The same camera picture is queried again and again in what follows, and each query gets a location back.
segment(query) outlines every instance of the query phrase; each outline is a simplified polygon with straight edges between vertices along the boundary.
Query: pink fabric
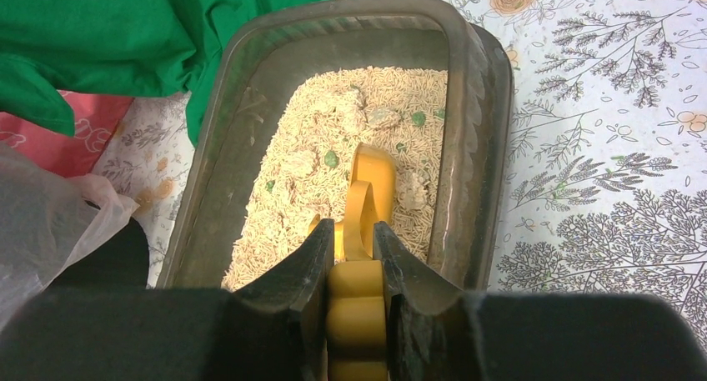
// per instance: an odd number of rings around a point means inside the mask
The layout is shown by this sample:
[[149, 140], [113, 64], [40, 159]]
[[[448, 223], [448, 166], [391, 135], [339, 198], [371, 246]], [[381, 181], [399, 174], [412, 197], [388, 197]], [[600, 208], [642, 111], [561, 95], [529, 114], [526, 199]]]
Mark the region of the pink fabric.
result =
[[89, 173], [133, 98], [60, 91], [73, 108], [76, 135], [69, 138], [0, 112], [0, 142], [39, 167], [63, 177]]

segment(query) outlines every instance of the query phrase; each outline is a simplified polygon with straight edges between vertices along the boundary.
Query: green litter granule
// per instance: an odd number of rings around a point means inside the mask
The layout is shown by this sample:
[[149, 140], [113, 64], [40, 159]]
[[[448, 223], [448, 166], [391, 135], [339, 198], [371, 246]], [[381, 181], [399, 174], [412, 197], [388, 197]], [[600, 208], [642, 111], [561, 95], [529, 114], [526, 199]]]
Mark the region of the green litter granule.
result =
[[413, 124], [418, 127], [422, 127], [425, 121], [427, 121], [427, 116], [425, 116], [423, 112], [416, 112], [413, 114]]
[[336, 166], [338, 166], [338, 156], [333, 152], [333, 150], [328, 151], [327, 154], [324, 155], [324, 164], [331, 168], [336, 168]]

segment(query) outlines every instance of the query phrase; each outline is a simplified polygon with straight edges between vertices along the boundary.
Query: tree print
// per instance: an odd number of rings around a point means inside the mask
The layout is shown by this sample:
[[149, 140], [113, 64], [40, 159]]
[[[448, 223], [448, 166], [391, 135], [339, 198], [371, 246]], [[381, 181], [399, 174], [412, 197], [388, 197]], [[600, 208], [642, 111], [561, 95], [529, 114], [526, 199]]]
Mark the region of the tree print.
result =
[[132, 146], [135, 143], [139, 148], [145, 148], [162, 142], [171, 134], [173, 134], [172, 127], [165, 127], [163, 122], [156, 122], [148, 124], [145, 128], [134, 129], [123, 135], [120, 140], [125, 146]]
[[140, 164], [128, 160], [108, 159], [100, 172], [111, 182], [117, 193], [128, 195], [131, 193], [132, 180]]
[[519, 242], [499, 260], [504, 291], [650, 293], [707, 348], [707, 191], [636, 189], [632, 203], [569, 216], [556, 234], [557, 246]]
[[515, 163], [518, 158], [528, 156], [528, 151], [535, 148], [533, 139], [538, 137], [538, 128], [546, 126], [558, 127], [560, 122], [569, 121], [570, 127], [558, 134], [552, 143], [542, 143], [540, 150], [535, 152], [533, 158], [538, 163], [547, 160], [547, 168], [562, 168], [572, 156], [590, 146], [587, 137], [594, 131], [586, 128], [582, 120], [586, 114], [596, 112], [597, 109], [569, 116], [558, 115], [554, 105], [547, 100], [529, 100], [521, 104], [513, 113], [511, 124], [515, 129], [510, 133], [509, 154], [507, 165]]
[[658, 90], [667, 84], [666, 58], [675, 58], [677, 47], [665, 36], [664, 21], [678, 11], [653, 16], [648, 11], [616, 13], [609, 22], [603, 14], [585, 12], [558, 21], [553, 31], [560, 54], [545, 55], [536, 73], [567, 73], [540, 80], [538, 95], [554, 93], [558, 102], [584, 95], [586, 73], [607, 78], [615, 90], [634, 96], [637, 108], [657, 107]]
[[184, 191], [180, 191], [179, 195], [174, 199], [174, 202], [172, 202], [172, 207], [169, 210], [169, 214], [167, 215], [167, 219], [169, 221], [176, 221], [177, 220], [177, 214], [179, 213], [179, 207], [182, 205], [182, 196], [184, 196]]
[[544, 171], [526, 179], [510, 194], [515, 210], [531, 202], [544, 201], [546, 210], [567, 212], [570, 206], [597, 201], [601, 191], [633, 191], [643, 177], [662, 177], [662, 172], [677, 168], [669, 158], [650, 158], [645, 153], [614, 157], [615, 163], [594, 162], [579, 156], [556, 174]]
[[150, 249], [150, 267], [162, 267], [164, 256], [167, 254], [168, 241], [162, 238], [156, 238], [154, 243], [149, 244]]

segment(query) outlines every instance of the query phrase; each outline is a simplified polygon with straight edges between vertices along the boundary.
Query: black object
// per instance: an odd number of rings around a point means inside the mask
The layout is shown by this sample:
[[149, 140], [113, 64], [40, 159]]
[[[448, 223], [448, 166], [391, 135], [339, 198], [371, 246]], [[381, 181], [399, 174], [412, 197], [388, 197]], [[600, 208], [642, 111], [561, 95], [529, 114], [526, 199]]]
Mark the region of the black object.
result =
[[[707, 363], [666, 304], [644, 296], [466, 293], [385, 223], [393, 380], [701, 380]], [[0, 334], [0, 379], [322, 379], [333, 223], [237, 293], [61, 290]]]
[[59, 274], [49, 288], [145, 288], [149, 269], [148, 237], [138, 221], [130, 218], [128, 224], [100, 248]]

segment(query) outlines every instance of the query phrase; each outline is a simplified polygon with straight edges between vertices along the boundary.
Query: litter clump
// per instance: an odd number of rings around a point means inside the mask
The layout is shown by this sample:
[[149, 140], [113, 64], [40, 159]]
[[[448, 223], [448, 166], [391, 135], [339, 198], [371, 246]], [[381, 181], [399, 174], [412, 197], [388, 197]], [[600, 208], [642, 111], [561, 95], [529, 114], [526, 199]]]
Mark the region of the litter clump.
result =
[[400, 114], [391, 108], [376, 108], [369, 114], [369, 127], [387, 129], [400, 123]]
[[296, 192], [297, 190], [292, 179], [287, 179], [284, 182], [275, 183], [273, 185], [273, 196], [281, 202], [293, 204]]
[[289, 155], [282, 171], [293, 178], [305, 178], [317, 168], [317, 154], [311, 150], [300, 150]]
[[405, 210], [420, 210], [427, 204], [429, 178], [417, 172], [398, 172], [398, 203]]
[[366, 128], [366, 102], [361, 90], [351, 87], [338, 99], [336, 112], [342, 117], [341, 128], [349, 135], [358, 135]]

